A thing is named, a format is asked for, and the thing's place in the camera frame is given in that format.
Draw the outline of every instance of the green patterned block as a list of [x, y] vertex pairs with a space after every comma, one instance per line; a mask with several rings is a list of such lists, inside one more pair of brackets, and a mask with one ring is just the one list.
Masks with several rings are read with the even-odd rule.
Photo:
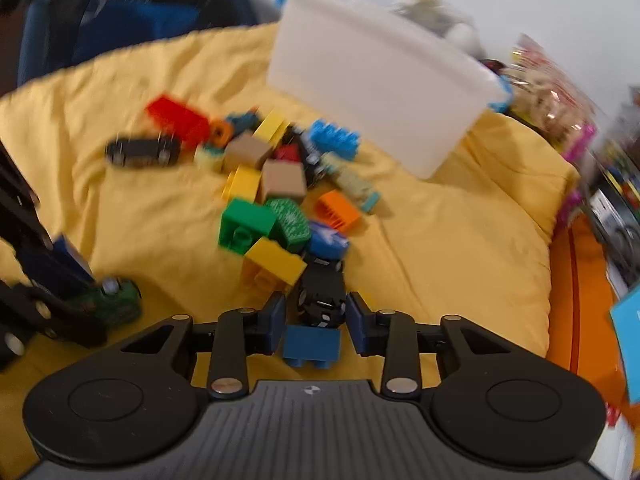
[[309, 222], [305, 214], [290, 198], [272, 198], [266, 206], [276, 216], [277, 229], [274, 238], [290, 253], [297, 253], [311, 238]]

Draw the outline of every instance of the toy car wheel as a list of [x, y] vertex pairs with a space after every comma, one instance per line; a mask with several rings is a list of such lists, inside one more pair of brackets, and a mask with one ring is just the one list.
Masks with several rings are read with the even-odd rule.
[[107, 278], [102, 281], [102, 292], [106, 296], [115, 296], [120, 291], [120, 283], [115, 278]]
[[171, 160], [171, 152], [169, 150], [161, 150], [160, 153], [158, 154], [158, 162], [163, 166], [166, 166], [167, 164], [169, 164], [170, 160]]
[[122, 152], [114, 153], [113, 157], [111, 157], [111, 161], [116, 166], [124, 166], [124, 161], [125, 161], [124, 153], [122, 153]]

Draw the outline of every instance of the plastic bag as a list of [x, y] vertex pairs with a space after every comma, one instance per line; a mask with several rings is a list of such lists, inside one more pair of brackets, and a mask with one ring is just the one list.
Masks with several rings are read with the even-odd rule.
[[521, 36], [513, 64], [502, 74], [513, 89], [512, 115], [532, 126], [566, 160], [580, 161], [596, 133], [595, 104], [529, 36]]

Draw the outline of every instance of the pile of toys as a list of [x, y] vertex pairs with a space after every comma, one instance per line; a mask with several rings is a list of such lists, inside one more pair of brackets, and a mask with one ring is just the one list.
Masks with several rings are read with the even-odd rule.
[[[301, 324], [287, 326], [284, 359], [295, 367], [336, 362], [346, 300], [344, 233], [380, 199], [343, 162], [356, 157], [360, 136], [321, 120], [305, 131], [277, 111], [261, 118], [256, 108], [209, 121], [166, 95], [146, 111], [162, 131], [158, 139], [119, 138], [107, 145], [107, 158], [116, 166], [170, 166], [184, 147], [203, 170], [228, 173], [218, 243], [243, 257], [246, 286], [288, 295]], [[337, 189], [318, 198], [318, 221], [310, 221], [300, 204], [325, 177]]]

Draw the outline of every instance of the toy block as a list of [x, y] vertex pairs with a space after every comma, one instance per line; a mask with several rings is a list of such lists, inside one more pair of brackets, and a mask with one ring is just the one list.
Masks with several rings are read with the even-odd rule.
[[281, 114], [271, 112], [255, 131], [254, 137], [269, 143], [272, 148], [275, 148], [282, 140], [288, 126], [289, 122]]
[[260, 187], [260, 171], [239, 166], [229, 174], [225, 189], [222, 190], [222, 200], [228, 202], [232, 198], [241, 198], [247, 202], [255, 202], [255, 196]]
[[220, 173], [225, 152], [206, 142], [196, 148], [193, 163], [203, 170]]
[[253, 133], [258, 129], [262, 120], [258, 117], [258, 108], [252, 108], [248, 112], [237, 115], [237, 114], [229, 114], [226, 116], [226, 120], [230, 122], [234, 126], [234, 137], [242, 134], [243, 132], [249, 130]]
[[327, 260], [341, 260], [349, 249], [349, 241], [346, 236], [336, 229], [322, 222], [309, 222], [311, 238], [306, 244], [306, 250], [314, 256]]
[[321, 152], [334, 152], [346, 160], [353, 160], [360, 147], [360, 134], [320, 119], [309, 128], [309, 139]]
[[273, 158], [276, 160], [288, 160], [289, 162], [300, 162], [300, 150], [295, 144], [279, 146], [273, 151]]
[[209, 139], [207, 118], [166, 95], [149, 103], [146, 111], [164, 133], [176, 135], [188, 148]]
[[210, 130], [211, 134], [209, 137], [209, 141], [217, 148], [221, 148], [224, 150], [225, 146], [228, 145], [229, 141], [233, 139], [234, 136], [234, 126], [228, 121], [223, 121], [220, 119], [216, 119], [211, 121]]
[[340, 357], [340, 331], [317, 326], [287, 325], [282, 358], [294, 368], [311, 361], [316, 368], [328, 369]]
[[298, 162], [267, 160], [262, 167], [262, 202], [268, 198], [291, 198], [300, 203], [306, 196], [305, 170]]
[[245, 254], [262, 237], [269, 237], [276, 217], [267, 207], [233, 199], [220, 219], [220, 247]]
[[320, 196], [315, 210], [322, 222], [341, 233], [360, 219], [359, 211], [351, 205], [347, 197], [335, 189]]
[[311, 238], [305, 214], [290, 198], [271, 198], [265, 204], [276, 215], [274, 237], [290, 253], [297, 253]]
[[333, 153], [323, 153], [320, 159], [333, 183], [362, 211], [370, 212], [380, 200], [380, 193], [371, 183], [347, 168]]
[[260, 238], [245, 254], [241, 278], [268, 292], [287, 291], [296, 284], [306, 263], [297, 254], [287, 253], [272, 240]]
[[236, 170], [238, 166], [260, 170], [272, 151], [266, 142], [245, 132], [226, 146], [222, 167], [225, 171]]

